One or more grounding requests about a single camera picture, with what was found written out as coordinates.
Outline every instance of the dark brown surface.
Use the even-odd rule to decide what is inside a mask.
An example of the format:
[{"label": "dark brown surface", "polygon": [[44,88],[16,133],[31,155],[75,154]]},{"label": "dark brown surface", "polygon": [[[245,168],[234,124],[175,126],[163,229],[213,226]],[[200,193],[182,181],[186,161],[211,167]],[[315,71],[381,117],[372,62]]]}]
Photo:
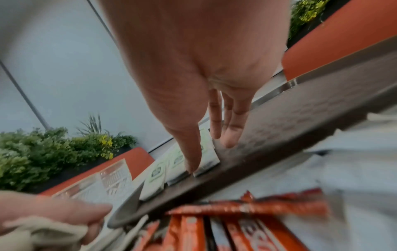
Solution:
[{"label": "dark brown surface", "polygon": [[221,161],[197,178],[168,187],[149,202],[127,201],[109,227],[136,223],[143,215],[203,198],[295,154],[336,128],[347,128],[397,103],[397,37],[300,76],[299,85],[252,110],[234,149],[215,142]]}]

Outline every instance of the orange panel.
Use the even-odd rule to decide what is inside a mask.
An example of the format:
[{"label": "orange panel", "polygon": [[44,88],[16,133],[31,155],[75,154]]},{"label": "orange panel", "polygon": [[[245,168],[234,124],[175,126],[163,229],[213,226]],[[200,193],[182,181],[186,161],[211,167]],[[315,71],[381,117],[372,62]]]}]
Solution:
[{"label": "orange panel", "polygon": [[284,54],[287,80],[397,34],[396,0],[350,0]]},{"label": "orange panel", "polygon": [[62,191],[63,189],[73,185],[74,183],[85,179],[88,176],[93,175],[122,159],[125,159],[132,179],[135,179],[141,172],[143,172],[148,166],[150,166],[151,163],[154,162],[152,156],[150,156],[143,148],[137,147],[117,157],[114,157],[113,159],[106,161],[105,163],[100,164],[99,166],[94,167],[87,172],[83,172],[82,174],[77,175],[51,189],[48,189],[42,192],[40,195],[51,196],[53,194],[56,194],[57,192]]}]

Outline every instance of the planter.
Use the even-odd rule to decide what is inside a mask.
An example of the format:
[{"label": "planter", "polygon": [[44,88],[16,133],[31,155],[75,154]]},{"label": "planter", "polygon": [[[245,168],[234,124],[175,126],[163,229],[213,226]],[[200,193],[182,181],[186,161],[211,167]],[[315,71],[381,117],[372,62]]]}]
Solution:
[{"label": "planter", "polygon": [[[131,147],[123,146],[123,147],[119,148],[118,150],[119,150],[118,152],[114,153],[114,157],[131,150]],[[76,168],[76,169],[71,168],[71,169],[62,170],[58,175],[52,177],[51,179],[43,182],[40,185],[37,185],[34,189],[30,189],[27,192],[30,193],[30,194],[42,193],[42,192],[44,192],[44,191],[46,191],[46,190],[48,190],[48,189],[50,189],[50,188],[52,188],[54,186],[57,186],[57,185],[65,182],[65,181],[77,176],[77,175],[80,175],[80,174],[82,174],[82,173],[84,173],[84,172],[86,172],[86,171],[88,171],[88,170],[90,170],[90,169],[92,169],[92,168],[94,168],[96,166],[99,166],[100,164],[103,164],[106,161],[108,161],[108,160],[104,159],[104,158],[99,158],[99,159],[97,159],[97,160],[95,160],[95,161],[93,161],[91,163],[87,163],[86,165],[81,166],[81,167]]]},{"label": "planter", "polygon": [[317,26],[322,24],[325,20],[327,20],[332,14],[334,14],[337,10],[342,8],[347,2],[350,0],[331,0],[327,3],[324,11],[316,16],[312,21],[307,24],[304,24],[299,32],[293,36],[287,42],[287,47],[291,48],[294,44],[296,44],[299,40],[301,40],[304,36],[306,36],[309,32],[314,30]]}]

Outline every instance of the hand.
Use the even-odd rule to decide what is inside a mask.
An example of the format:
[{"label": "hand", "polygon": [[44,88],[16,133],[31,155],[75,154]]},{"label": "hand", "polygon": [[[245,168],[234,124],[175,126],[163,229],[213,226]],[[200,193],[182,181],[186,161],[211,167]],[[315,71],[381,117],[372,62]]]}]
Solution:
[{"label": "hand", "polygon": [[128,70],[188,171],[201,160],[198,122],[207,107],[212,137],[235,146],[254,94],[281,61],[290,1],[100,2]]},{"label": "hand", "polygon": [[0,205],[0,232],[6,221],[35,215],[72,225],[87,225],[88,232],[81,242],[84,245],[98,236],[103,218],[112,210],[109,204],[89,204],[8,191],[0,191]]}]

